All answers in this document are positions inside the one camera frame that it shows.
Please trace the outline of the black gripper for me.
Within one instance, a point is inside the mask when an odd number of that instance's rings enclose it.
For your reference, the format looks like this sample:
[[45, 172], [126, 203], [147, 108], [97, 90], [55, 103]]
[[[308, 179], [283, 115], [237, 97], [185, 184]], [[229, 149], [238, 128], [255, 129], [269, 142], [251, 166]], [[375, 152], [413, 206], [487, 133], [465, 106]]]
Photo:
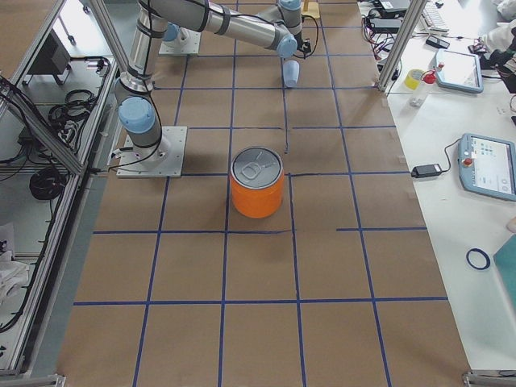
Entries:
[[281, 40], [281, 57], [283, 59], [290, 57], [306, 59], [312, 55], [312, 52], [309, 39], [298, 40], [294, 36], [285, 36]]

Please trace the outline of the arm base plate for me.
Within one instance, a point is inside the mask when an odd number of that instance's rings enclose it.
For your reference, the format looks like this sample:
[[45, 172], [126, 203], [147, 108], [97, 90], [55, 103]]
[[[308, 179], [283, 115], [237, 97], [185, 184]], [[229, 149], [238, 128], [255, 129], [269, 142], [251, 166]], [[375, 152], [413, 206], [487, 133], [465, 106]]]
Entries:
[[169, 24], [160, 46], [160, 56], [197, 55], [200, 48], [201, 33], [191, 31], [175, 24]]
[[124, 146], [129, 147], [120, 158], [121, 167], [116, 169], [120, 178], [180, 177], [185, 155], [187, 127], [164, 126], [160, 146], [143, 150], [134, 147], [126, 136]]

